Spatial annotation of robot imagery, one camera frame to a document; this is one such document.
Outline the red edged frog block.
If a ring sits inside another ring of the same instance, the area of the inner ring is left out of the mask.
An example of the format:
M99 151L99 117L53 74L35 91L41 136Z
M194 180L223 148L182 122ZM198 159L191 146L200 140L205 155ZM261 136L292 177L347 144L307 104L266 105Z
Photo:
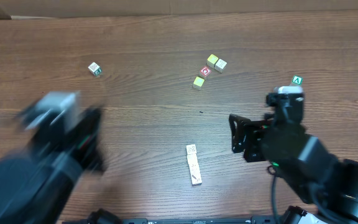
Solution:
M196 154L197 153L196 145L195 144L186 145L186 152L188 155Z

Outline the yellow G letter block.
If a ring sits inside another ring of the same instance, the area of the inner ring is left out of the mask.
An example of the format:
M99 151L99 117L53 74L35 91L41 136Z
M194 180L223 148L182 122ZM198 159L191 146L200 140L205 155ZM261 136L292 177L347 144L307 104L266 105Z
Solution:
M197 154L188 154L187 161L190 166L192 166L194 164L198 164Z

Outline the animal picture wooden block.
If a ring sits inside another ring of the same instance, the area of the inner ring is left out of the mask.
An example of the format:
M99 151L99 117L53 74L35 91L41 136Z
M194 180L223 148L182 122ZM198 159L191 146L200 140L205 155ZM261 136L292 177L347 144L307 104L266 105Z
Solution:
M191 175L194 175L196 177L201 175L199 164L190 164L189 169Z

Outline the hammer picture wooden block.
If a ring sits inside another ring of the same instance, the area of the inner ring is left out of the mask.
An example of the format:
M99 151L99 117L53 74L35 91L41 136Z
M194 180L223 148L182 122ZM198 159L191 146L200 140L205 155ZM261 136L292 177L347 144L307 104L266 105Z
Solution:
M198 174L191 174L191 184L192 185L201 185L202 184L201 176Z

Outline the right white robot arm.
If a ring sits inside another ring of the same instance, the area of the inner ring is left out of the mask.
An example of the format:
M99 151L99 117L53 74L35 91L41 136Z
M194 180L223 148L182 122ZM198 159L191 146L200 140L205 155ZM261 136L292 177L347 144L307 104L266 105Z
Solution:
M252 121L230 114L232 151L247 162L267 161L268 171L283 179L307 204L333 223L358 223L358 162L339 160L299 120Z

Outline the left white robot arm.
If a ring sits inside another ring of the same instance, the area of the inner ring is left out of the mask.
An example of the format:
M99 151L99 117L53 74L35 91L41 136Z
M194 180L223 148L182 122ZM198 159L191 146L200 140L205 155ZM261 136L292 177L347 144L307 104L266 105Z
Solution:
M22 113L36 132L26 149L0 159L0 223L55 223L86 170L104 172L100 108L79 115Z

